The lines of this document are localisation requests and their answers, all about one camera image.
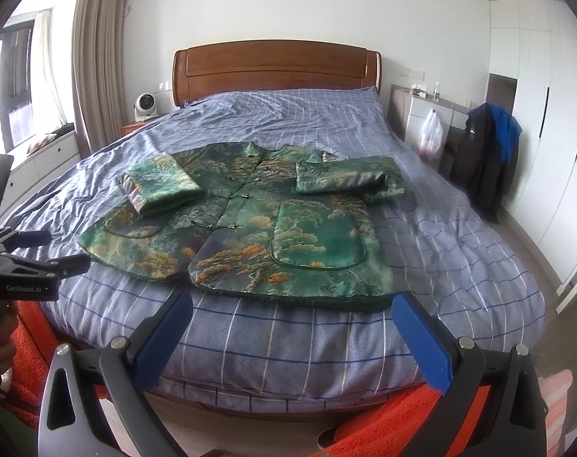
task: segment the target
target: hanging clothes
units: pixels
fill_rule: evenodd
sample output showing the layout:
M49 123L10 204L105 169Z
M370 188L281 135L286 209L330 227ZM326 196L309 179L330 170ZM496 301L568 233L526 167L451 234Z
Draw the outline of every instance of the hanging clothes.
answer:
M498 222L498 207L513 184L521 131L514 117L489 103L470 111L466 121L449 180L490 222Z

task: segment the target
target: wooden nightstand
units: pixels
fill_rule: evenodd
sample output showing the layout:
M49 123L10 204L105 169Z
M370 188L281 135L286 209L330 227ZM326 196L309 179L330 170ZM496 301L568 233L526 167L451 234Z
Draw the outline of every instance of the wooden nightstand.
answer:
M121 130L121 136L127 136L128 134L131 134L132 132L134 132L136 129L139 129L140 127L142 127L143 125L146 125L147 123L149 123L150 120L146 120L146 121L135 121L134 123L129 123L128 125L124 125L123 127L120 128Z

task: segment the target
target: door handle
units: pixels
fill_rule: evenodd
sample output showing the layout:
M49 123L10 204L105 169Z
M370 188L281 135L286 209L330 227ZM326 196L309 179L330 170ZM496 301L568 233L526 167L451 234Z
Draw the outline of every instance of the door handle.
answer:
M540 126L540 133L538 134L538 139L542 139L542 131L544 130L544 122L547 119L547 109L548 109L548 96L550 95L551 88L547 88L547 100L544 102L544 114L542 115L542 125Z

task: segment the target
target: bed frame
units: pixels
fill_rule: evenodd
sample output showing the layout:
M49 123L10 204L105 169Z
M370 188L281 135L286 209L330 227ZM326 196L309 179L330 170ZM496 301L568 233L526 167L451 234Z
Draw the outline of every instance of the bed frame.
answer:
M381 55L355 46L287 39L208 44L174 55L174 103L228 91L375 87L379 93L381 77Z

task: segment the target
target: blue gripper pad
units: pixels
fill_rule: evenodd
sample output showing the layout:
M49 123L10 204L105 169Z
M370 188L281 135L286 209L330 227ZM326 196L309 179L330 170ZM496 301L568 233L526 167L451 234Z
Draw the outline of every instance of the blue gripper pad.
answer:
M138 392L155 386L193 316L193 299L183 293L134 358L132 382Z
M460 362L455 338L409 292L394 297L392 316L426 383L444 395Z

